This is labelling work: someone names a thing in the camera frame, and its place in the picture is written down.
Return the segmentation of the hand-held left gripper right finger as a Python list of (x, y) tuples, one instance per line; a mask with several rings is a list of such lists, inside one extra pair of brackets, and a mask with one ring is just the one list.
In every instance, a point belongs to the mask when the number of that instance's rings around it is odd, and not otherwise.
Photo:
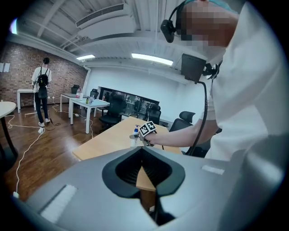
[(172, 161), (184, 174), (166, 179), (178, 188), (160, 193), (157, 231), (247, 231), (273, 229), (271, 206), (284, 182), (284, 137), (269, 136), (236, 151), (228, 162), (187, 157), (154, 148), (161, 162)]

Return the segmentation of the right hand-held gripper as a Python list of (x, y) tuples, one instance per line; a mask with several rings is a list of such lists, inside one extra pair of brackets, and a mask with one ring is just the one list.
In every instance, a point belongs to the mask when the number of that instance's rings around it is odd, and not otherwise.
[(140, 129), (139, 129), (139, 134), (132, 134), (129, 136), (130, 139), (138, 139), (140, 138), (140, 141), (143, 142), (144, 146), (150, 146), (153, 147), (154, 145), (150, 143), (150, 141), (148, 141), (146, 139), (146, 136), (148, 136), (149, 134), (156, 134), (156, 126), (153, 123), (153, 121), (147, 121), (146, 123), (144, 123)]

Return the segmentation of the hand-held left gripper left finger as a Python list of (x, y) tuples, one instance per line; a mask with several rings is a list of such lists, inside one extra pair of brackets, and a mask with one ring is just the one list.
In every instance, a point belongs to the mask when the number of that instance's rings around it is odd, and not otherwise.
[(156, 222), (139, 199), (114, 194), (102, 171), (127, 149), (80, 161), (41, 186), (26, 202), (12, 201), (37, 231), (152, 231)]

